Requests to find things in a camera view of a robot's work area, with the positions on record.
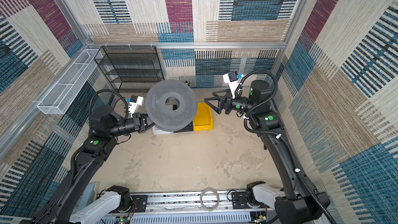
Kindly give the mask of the yellow plastic bin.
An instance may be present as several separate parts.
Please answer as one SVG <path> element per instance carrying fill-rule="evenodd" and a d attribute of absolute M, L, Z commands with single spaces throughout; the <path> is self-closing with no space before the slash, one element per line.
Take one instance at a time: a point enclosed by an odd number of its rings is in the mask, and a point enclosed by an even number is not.
<path fill-rule="evenodd" d="M 210 106 L 208 106 L 206 103 L 198 103 L 198 111 L 193 120 L 193 130 L 212 130 L 213 125 L 214 123 Z"/>

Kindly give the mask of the black plastic bin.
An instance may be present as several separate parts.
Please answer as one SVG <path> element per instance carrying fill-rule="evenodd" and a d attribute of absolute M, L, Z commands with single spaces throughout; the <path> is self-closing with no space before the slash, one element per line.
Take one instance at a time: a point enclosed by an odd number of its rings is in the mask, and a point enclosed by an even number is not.
<path fill-rule="evenodd" d="M 180 132 L 191 132 L 194 131 L 193 127 L 193 122 L 189 123 L 187 126 L 185 126 L 183 129 L 175 131 L 174 133 L 180 133 Z"/>

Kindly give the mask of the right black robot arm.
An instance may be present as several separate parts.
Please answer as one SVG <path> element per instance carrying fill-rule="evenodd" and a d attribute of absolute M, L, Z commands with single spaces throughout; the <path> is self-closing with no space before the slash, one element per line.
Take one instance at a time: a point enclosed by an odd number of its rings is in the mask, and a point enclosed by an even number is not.
<path fill-rule="evenodd" d="M 331 200 L 319 191 L 306 175 L 279 115 L 271 109 L 271 100 L 277 92 L 277 80 L 267 71 L 254 71 L 247 75 L 229 72 L 223 75 L 228 89 L 213 92 L 204 102 L 217 114 L 235 111 L 244 120 L 246 131 L 256 134 L 262 141 L 278 170 L 282 189 L 264 181 L 247 184 L 245 193 L 229 191 L 231 201 L 240 208 L 264 211 L 252 218 L 253 224 L 304 224 L 324 215 L 336 221 L 327 210 Z"/>

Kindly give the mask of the grey filament spool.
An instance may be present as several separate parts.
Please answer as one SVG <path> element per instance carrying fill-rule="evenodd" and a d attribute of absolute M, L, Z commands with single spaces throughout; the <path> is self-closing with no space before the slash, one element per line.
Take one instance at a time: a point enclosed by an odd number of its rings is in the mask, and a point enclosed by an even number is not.
<path fill-rule="evenodd" d="M 145 98 L 150 120 L 166 132 L 175 132 L 190 124 L 198 111 L 194 91 L 177 80 L 164 80 L 150 88 Z"/>

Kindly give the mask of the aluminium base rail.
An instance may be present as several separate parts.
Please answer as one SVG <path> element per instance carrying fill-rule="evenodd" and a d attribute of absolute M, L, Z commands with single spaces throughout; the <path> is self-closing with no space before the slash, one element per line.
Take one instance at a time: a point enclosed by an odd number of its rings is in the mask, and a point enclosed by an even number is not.
<path fill-rule="evenodd" d="M 212 212 L 202 209 L 199 198 L 203 190 L 131 193 L 126 209 L 116 209 L 95 224 L 279 224 L 281 219 L 269 204 L 250 205 L 243 189 L 217 190 L 220 204 Z M 103 191 L 95 201 L 103 201 Z M 84 213 L 84 208 L 73 217 Z"/>

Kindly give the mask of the white plastic bin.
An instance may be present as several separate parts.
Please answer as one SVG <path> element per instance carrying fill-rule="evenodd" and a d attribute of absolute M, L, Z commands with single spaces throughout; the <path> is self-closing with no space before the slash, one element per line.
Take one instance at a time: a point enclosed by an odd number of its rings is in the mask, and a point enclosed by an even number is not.
<path fill-rule="evenodd" d="M 161 129 L 159 129 L 157 126 L 154 126 L 152 128 L 153 134 L 154 135 L 164 135 L 164 134 L 172 134 L 173 132 L 170 131 L 163 131 Z"/>

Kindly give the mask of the clear tubing coil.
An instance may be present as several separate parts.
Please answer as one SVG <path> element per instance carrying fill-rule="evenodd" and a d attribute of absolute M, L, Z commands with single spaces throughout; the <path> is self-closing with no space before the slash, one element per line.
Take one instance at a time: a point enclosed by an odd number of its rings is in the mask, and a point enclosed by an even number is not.
<path fill-rule="evenodd" d="M 200 194 L 199 203 L 203 210 L 212 212 L 220 204 L 220 195 L 213 188 L 205 188 Z"/>

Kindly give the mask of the black mesh shelf rack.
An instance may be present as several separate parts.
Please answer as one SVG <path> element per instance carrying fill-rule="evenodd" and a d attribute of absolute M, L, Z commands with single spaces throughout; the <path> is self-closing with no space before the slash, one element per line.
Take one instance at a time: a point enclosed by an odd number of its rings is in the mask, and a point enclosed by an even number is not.
<path fill-rule="evenodd" d="M 94 61 L 119 92 L 147 92 L 165 80 L 157 49 L 153 46 L 102 46 Z"/>

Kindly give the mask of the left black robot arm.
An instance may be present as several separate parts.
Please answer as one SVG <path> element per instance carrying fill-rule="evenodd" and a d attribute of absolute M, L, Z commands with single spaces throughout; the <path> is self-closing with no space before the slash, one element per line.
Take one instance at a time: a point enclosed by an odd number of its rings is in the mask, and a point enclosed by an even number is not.
<path fill-rule="evenodd" d="M 130 191 L 116 186 L 104 196 L 103 201 L 95 201 L 84 208 L 82 215 L 72 216 L 90 180 L 119 144 L 117 138 L 132 133 L 144 133 L 154 126 L 154 123 L 148 123 L 146 114 L 133 113 L 129 117 L 129 113 L 125 112 L 124 116 L 120 116 L 110 105 L 93 109 L 93 101 L 94 99 L 90 100 L 88 108 L 89 134 L 72 154 L 68 176 L 47 203 L 31 219 L 21 220 L 22 224 L 94 224 L 102 218 L 100 209 L 108 214 L 129 206 Z"/>

